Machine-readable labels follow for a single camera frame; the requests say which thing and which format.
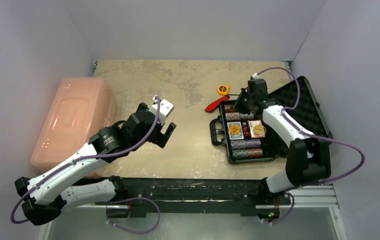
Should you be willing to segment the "black poker set case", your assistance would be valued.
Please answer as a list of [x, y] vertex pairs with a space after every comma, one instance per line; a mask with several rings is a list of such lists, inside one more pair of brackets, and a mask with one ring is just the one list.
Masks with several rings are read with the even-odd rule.
[[212, 144], [225, 146], [231, 164], [271, 162], [277, 157], [329, 163], [332, 133], [308, 79], [267, 92], [263, 79], [251, 79], [237, 99], [224, 96], [209, 105], [219, 110], [210, 122]]

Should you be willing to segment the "orange blue chip stack right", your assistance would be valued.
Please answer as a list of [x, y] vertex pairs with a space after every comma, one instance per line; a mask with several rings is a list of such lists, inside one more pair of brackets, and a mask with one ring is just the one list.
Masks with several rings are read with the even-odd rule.
[[255, 116], [253, 113], [240, 113], [240, 119], [241, 120], [251, 120], [255, 119]]

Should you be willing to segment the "orange black chip stack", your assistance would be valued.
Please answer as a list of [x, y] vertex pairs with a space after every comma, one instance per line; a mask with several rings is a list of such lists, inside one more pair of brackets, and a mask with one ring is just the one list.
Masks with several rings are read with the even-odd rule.
[[232, 113], [232, 112], [235, 112], [235, 109], [234, 109], [234, 107], [233, 107], [233, 105], [229, 105], [229, 104], [227, 104], [227, 105], [224, 105], [224, 110], [225, 110], [225, 112], [226, 113]]

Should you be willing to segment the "blue playing card deck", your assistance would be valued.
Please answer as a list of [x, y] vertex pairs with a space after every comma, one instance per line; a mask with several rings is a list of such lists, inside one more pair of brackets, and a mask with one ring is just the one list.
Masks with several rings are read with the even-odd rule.
[[230, 140], [243, 140], [244, 133], [242, 129], [242, 124], [239, 121], [236, 122], [228, 122], [227, 129]]

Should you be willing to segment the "grey blue poker chip stack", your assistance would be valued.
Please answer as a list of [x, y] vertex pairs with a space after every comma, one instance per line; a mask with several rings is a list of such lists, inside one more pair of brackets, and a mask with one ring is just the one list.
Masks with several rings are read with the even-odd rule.
[[232, 156], [233, 156], [233, 158], [238, 159], [238, 160], [246, 159], [246, 158], [248, 158], [248, 150], [246, 150], [246, 149], [233, 150]]

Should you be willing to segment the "yellow tape measure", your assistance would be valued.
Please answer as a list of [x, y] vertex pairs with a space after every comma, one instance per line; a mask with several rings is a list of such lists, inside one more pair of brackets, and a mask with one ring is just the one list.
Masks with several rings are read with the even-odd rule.
[[217, 87], [217, 93], [221, 96], [239, 96], [240, 94], [230, 93], [230, 86], [228, 85], [220, 85]]

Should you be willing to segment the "red playing card deck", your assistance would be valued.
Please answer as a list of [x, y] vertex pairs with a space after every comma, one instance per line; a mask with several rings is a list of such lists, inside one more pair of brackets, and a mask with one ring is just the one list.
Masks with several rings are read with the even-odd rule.
[[261, 120], [249, 120], [247, 124], [252, 139], [264, 138], [266, 136], [266, 130]]

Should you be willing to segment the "pink translucent plastic storage box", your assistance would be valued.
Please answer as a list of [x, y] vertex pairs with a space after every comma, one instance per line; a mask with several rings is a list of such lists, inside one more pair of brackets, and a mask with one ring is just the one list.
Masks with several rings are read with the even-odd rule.
[[101, 77], [64, 78], [52, 102], [30, 163], [41, 173], [76, 153], [101, 128], [113, 124], [113, 89]]

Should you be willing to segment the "red black utility knife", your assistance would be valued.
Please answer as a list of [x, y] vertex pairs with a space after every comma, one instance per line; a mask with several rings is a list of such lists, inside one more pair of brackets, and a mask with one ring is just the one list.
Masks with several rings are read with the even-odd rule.
[[215, 100], [214, 102], [210, 103], [206, 108], [205, 108], [205, 111], [207, 113], [212, 113], [214, 112], [219, 106], [220, 104], [223, 102], [223, 101], [226, 101], [230, 98], [229, 95], [225, 95], [225, 96], [222, 96], [220, 97], [219, 99]]

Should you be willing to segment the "orange big blind button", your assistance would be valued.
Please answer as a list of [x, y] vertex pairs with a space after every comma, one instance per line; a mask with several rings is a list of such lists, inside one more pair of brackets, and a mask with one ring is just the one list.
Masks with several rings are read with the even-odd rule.
[[264, 126], [261, 124], [255, 125], [253, 127], [253, 134], [256, 136], [262, 136], [265, 135], [265, 129]]

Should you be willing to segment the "orange small blind button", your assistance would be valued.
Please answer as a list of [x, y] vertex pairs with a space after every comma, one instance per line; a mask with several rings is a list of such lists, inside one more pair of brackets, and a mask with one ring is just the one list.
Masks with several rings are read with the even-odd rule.
[[228, 128], [232, 135], [239, 135], [241, 133], [241, 123], [239, 122], [230, 122]]

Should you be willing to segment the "red brown poker chip stack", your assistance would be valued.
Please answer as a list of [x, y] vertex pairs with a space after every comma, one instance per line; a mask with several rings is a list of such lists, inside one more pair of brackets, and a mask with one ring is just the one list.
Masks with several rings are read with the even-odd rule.
[[247, 150], [249, 158], [260, 158], [263, 156], [263, 150], [261, 148], [252, 148]]

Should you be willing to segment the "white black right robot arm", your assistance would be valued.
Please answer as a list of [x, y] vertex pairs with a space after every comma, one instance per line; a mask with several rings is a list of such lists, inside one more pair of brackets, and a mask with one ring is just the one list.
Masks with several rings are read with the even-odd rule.
[[311, 184], [330, 177], [329, 146], [314, 133], [306, 130], [287, 112], [287, 108], [269, 98], [263, 79], [250, 79], [241, 90], [234, 108], [242, 113], [252, 113], [270, 127], [288, 147], [285, 169], [262, 179], [258, 196], [271, 203], [278, 193]]

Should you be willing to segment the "pink blue chip stack left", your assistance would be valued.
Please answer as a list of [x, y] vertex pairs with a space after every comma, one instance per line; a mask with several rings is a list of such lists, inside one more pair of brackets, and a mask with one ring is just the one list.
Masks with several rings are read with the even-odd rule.
[[241, 116], [240, 116], [240, 113], [239, 112], [226, 112], [225, 113], [225, 119], [227, 121], [239, 121], [241, 120]]

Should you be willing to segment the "orange purple chip stack front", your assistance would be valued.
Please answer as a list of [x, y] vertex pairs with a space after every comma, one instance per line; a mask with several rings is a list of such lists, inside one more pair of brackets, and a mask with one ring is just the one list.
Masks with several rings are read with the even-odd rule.
[[246, 141], [245, 140], [232, 140], [230, 142], [230, 147], [232, 150], [246, 149], [247, 148]]

